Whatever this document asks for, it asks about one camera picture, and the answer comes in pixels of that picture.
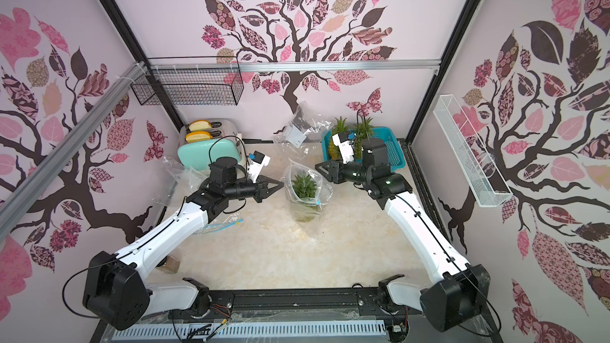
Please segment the pineapple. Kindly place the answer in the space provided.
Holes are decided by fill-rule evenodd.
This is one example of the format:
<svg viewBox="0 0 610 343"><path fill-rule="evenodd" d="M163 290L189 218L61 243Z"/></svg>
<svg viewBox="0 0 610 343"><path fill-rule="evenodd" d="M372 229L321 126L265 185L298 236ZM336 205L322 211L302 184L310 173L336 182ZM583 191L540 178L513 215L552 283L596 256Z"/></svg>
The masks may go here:
<svg viewBox="0 0 610 343"><path fill-rule="evenodd" d="M330 132L327 152L332 160L342 160L342 153L340 151L340 147L335 142L336 140L338 140L338 138L335 138L335 136L339 135L340 133L349 133L349 126L347 124L347 120L344 117L339 117L335 119L335 121L335 125L333 126Z"/></svg>
<svg viewBox="0 0 610 343"><path fill-rule="evenodd" d="M353 149L354 149L354 159L361 160L362 159L362 142L359 140L354 141Z"/></svg>
<svg viewBox="0 0 610 343"><path fill-rule="evenodd" d="M306 172L301 171L292 179L292 189L297 198L297 211L295 218L297 222L311 222L319 213L316 200L316 182Z"/></svg>
<svg viewBox="0 0 610 343"><path fill-rule="evenodd" d="M365 116L357 119L355 141L362 142L363 140L366 140L373 136L372 120L372 118Z"/></svg>

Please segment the zip bag with blue seal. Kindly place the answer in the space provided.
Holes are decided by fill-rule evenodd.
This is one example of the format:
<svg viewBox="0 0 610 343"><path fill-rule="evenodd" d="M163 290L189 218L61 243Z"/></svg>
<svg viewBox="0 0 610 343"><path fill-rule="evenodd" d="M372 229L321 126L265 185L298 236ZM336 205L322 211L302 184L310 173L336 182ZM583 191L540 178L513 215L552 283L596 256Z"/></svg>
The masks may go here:
<svg viewBox="0 0 610 343"><path fill-rule="evenodd" d="M243 217L239 213L235 214L221 214L210 224L205 225L203 228L195 232L196 235L203 235L208 233L217 233L226 230L234 225L238 225L243 222Z"/></svg>

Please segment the clear zip bag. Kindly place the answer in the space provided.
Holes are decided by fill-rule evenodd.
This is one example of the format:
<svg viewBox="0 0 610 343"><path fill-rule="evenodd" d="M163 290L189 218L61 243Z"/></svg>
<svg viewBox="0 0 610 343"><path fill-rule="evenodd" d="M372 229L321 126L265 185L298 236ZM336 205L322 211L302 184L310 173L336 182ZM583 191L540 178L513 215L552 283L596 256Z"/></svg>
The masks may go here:
<svg viewBox="0 0 610 343"><path fill-rule="evenodd" d="M162 171L161 185L152 202L161 206L170 206L174 195L190 195L208 178L203 172L184 167L171 157L162 157L158 166Z"/></svg>

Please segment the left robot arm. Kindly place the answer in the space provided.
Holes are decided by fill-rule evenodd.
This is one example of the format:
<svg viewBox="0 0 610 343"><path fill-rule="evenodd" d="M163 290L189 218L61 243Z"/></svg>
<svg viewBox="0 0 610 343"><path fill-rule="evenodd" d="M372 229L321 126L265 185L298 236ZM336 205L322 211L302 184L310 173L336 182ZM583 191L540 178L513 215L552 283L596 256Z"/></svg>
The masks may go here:
<svg viewBox="0 0 610 343"><path fill-rule="evenodd" d="M142 238L110 254L95 255L83 273L83 306L90 319L126 330L146 316L185 311L201 318L211 309L209 289L192 278L174 284L149 284L153 270L182 242L224 214L232 200L262 203L284 184L263 176L271 159L259 151L246 153L241 165L233 157L210 161L210 174L186 196L178 211Z"/></svg>

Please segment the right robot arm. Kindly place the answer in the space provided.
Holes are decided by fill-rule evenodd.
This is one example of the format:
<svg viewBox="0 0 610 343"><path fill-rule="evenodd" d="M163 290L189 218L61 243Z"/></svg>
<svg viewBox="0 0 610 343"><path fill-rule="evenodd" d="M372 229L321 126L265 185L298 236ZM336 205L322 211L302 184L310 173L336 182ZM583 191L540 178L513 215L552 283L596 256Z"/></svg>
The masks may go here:
<svg viewBox="0 0 610 343"><path fill-rule="evenodd" d="M316 171L333 184L351 182L376 201L400 227L427 271L429 287L411 284L401 275L380 284L391 302L421 312L439 332L463 327L484 310L493 311L488 271L471 265L439 231L409 182L392 171L385 142L366 137L360 142L362 158L355 161L356 133L341 130L330 138L341 157L316 165Z"/></svg>

